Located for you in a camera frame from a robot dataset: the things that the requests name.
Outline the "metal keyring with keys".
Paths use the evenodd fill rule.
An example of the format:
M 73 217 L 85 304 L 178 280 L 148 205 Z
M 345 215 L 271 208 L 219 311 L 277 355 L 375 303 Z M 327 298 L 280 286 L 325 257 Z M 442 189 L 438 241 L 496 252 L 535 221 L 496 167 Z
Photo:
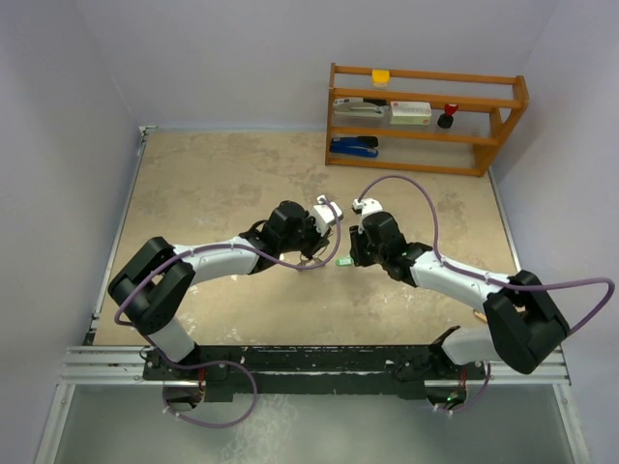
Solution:
M 309 268 L 312 266 L 320 267 L 323 263 L 323 260 L 321 259 L 320 255 L 314 255 L 312 257 L 307 257 L 303 253 L 301 253 L 299 257 L 300 257 L 300 261 L 298 263 L 298 266 L 301 269 Z

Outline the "green key tag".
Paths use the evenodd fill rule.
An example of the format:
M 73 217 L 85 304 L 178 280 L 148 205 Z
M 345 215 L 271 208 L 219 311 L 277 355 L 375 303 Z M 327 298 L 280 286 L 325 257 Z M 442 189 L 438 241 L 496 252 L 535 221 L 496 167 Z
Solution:
M 340 257 L 336 260 L 338 267 L 348 267 L 354 264 L 354 260 L 350 256 Z

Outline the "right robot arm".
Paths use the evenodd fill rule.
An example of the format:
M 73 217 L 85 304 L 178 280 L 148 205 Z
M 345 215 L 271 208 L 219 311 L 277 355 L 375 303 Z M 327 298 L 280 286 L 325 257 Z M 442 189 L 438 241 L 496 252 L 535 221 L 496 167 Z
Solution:
M 483 313 L 486 326 L 450 329 L 436 341 L 431 370 L 452 378 L 465 364 L 502 362 L 530 374 L 569 335 L 570 326 L 538 277 L 452 266 L 435 250 L 408 242 L 393 215 L 370 214 L 349 228 L 350 255 L 357 267 L 380 266 L 387 275 L 415 288 L 435 291 Z

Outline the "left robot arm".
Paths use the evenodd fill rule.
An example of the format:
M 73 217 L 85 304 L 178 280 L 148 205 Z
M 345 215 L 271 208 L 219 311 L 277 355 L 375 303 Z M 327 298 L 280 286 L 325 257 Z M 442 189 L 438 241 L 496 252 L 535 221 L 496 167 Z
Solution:
M 197 345 L 176 317 L 188 290 L 225 276 L 251 276 L 274 265 L 307 270 L 325 263 L 294 265 L 281 257 L 298 252 L 308 261 L 341 238 L 343 212 L 324 196 L 309 209 L 285 200 L 268 218 L 247 231 L 213 244 L 173 245 L 162 237 L 148 240 L 109 282 L 107 293 L 118 305 L 114 321 L 135 328 L 165 355 L 165 368 L 178 379 L 198 369 Z

